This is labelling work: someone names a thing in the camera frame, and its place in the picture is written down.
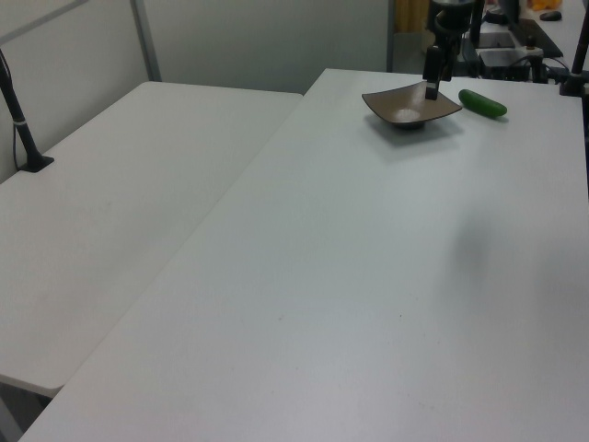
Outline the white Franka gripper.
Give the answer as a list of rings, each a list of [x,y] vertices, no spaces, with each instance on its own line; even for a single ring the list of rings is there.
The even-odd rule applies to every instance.
[[[449,82],[454,70],[454,49],[451,47],[470,27],[473,5],[431,5],[431,32],[435,45],[427,48],[422,79],[426,83],[425,98],[437,100],[439,83]]]

